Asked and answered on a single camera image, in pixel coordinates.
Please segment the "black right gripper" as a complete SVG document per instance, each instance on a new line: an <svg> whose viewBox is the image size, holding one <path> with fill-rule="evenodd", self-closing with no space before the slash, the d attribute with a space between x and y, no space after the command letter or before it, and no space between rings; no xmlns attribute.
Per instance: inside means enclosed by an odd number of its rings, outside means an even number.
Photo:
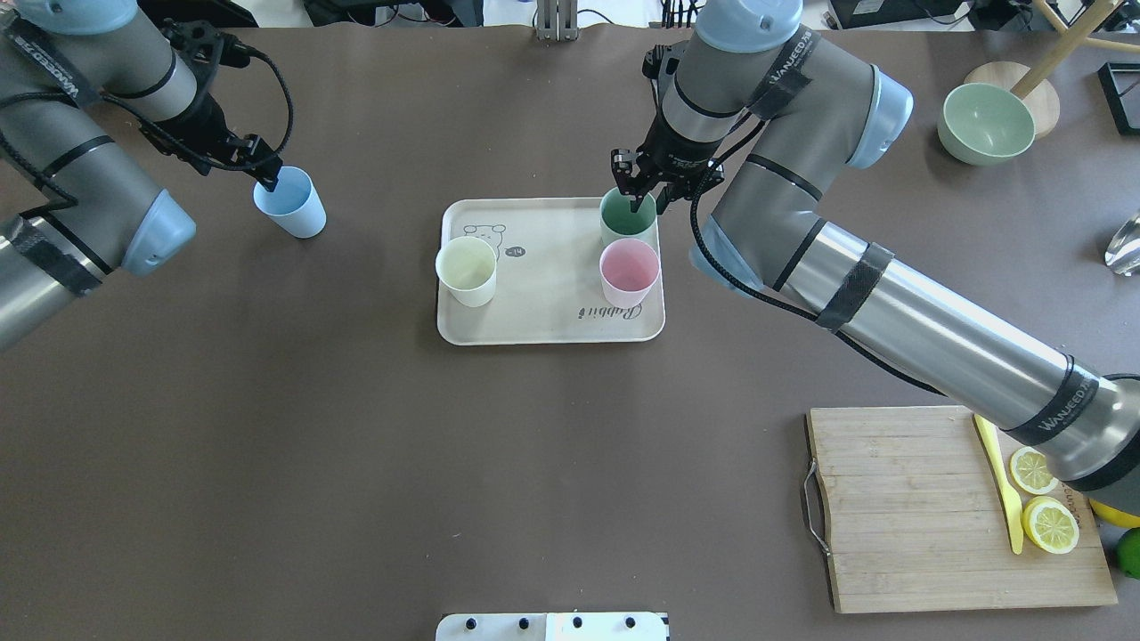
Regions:
<svg viewBox="0 0 1140 641"><path fill-rule="evenodd" d="M635 151L611 151L614 187L630 201L632 211L640 211L644 193L663 182L656 195L656 214L663 216L671 202L681 198L676 182L705 170L724 138L725 135L720 135L715 141L692 141L685 135L676 133L663 115L656 115L644 141L640 144L638 154ZM634 177L636 167L638 179Z"/></svg>

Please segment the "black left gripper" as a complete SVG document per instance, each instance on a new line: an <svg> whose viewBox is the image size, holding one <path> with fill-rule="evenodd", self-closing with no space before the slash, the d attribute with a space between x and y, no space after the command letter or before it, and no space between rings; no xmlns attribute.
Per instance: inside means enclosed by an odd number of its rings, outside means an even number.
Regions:
<svg viewBox="0 0 1140 641"><path fill-rule="evenodd" d="M212 94L204 94L199 102L195 102L179 117L147 125L147 141L150 141L155 151L168 157L176 155L199 175L210 175L211 167L207 167L207 162L203 159L192 159L188 151L177 149L176 144L168 141L162 133L181 141L186 149L194 151L199 157L212 159L228 167L229 171L236 167L244 175L251 175L268 193L272 193L278 186L280 154L260 135L236 137L225 122L223 109L217 104Z"/></svg>

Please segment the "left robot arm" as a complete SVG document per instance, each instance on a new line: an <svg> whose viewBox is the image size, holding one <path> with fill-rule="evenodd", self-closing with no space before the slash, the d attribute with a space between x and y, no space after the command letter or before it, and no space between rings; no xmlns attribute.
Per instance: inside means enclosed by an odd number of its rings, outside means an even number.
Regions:
<svg viewBox="0 0 1140 641"><path fill-rule="evenodd" d="M145 276L196 226L89 115L111 104L199 175L251 175L274 190L280 147L233 133L210 94L220 66L264 52L206 21L155 26L135 1L3 5L3 159L44 204L3 216L1 325L16 344L119 268Z"/></svg>

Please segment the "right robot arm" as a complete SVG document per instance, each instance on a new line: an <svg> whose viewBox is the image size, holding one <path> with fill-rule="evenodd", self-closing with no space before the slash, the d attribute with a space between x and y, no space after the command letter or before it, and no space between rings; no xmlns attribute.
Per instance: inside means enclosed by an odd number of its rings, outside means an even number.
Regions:
<svg viewBox="0 0 1140 641"><path fill-rule="evenodd" d="M656 117L637 151L614 151L616 188L640 206L697 202L717 151L746 117L758 137L707 220L697 258L728 287L803 306L803 316L913 386L977 411L1047 455L1088 498L1137 512L1137 376L1106 375L1015 328L830 222L846 169L871 167L913 109L905 86L803 24L799 1L709 1L663 60Z"/></svg>

